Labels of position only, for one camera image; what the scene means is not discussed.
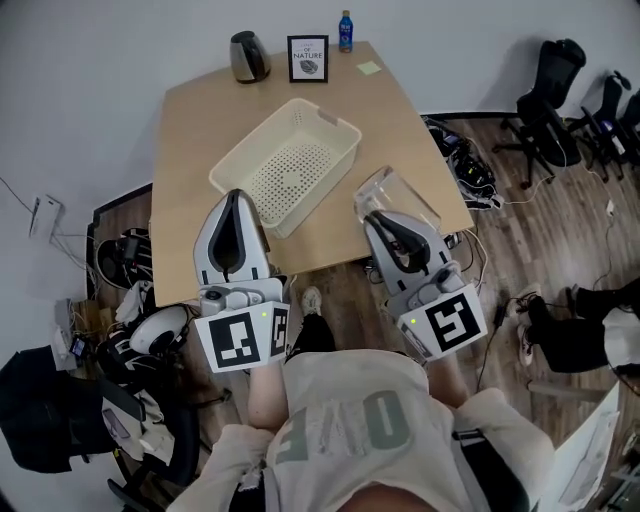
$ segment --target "blue water bottle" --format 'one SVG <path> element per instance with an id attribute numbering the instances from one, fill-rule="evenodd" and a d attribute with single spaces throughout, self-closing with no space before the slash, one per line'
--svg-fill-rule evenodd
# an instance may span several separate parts
<path id="1" fill-rule="evenodd" d="M 351 53 L 353 50 L 353 22 L 349 16 L 349 11 L 342 11 L 339 48 L 344 53 Z"/>

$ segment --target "wall socket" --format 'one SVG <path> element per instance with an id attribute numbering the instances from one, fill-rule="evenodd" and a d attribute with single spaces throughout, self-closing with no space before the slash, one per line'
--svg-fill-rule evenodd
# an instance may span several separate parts
<path id="1" fill-rule="evenodd" d="M 36 198 L 29 227 L 29 238 L 49 243 L 62 211 L 62 203 L 50 196 Z"/>

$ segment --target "picture frame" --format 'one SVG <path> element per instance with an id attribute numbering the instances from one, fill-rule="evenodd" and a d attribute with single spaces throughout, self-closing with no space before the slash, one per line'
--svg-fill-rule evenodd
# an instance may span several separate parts
<path id="1" fill-rule="evenodd" d="M 329 36 L 287 36 L 289 82 L 329 81 Z"/>

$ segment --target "yellow sticky note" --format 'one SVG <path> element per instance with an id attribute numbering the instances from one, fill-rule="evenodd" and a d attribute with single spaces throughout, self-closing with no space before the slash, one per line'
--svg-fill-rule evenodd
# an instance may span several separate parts
<path id="1" fill-rule="evenodd" d="M 370 60 L 369 62 L 365 62 L 364 64 L 358 64 L 358 69 L 362 71 L 365 75 L 373 75 L 377 73 L 382 68 L 378 66 L 375 62 Z"/>

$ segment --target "white plastic basket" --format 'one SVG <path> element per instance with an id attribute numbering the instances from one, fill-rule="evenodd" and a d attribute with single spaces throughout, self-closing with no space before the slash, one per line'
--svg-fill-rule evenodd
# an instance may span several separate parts
<path id="1" fill-rule="evenodd" d="M 294 98 L 220 160 L 209 181 L 223 194 L 243 189 L 262 225 L 286 238 L 351 169 L 361 138 L 355 126 Z"/>

